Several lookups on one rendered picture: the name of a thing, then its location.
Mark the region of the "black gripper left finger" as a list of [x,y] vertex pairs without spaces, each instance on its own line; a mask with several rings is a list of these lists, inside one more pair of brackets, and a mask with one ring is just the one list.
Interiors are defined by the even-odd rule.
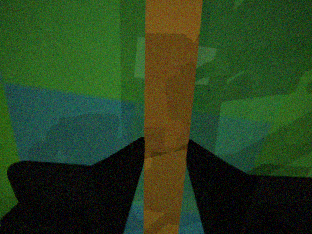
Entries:
[[140,137],[94,165],[21,161],[7,177],[22,199],[82,204],[93,234],[123,234],[145,159]]

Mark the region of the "orange-brown bar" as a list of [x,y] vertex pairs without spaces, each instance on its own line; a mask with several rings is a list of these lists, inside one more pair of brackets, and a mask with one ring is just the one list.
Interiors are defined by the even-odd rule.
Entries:
[[143,234],[178,234],[203,0],[145,0]]

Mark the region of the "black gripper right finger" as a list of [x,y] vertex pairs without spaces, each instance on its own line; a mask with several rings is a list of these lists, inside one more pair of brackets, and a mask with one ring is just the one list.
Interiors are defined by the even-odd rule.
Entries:
[[248,175],[190,139],[186,163],[205,234],[250,234],[266,203],[312,205],[312,177]]

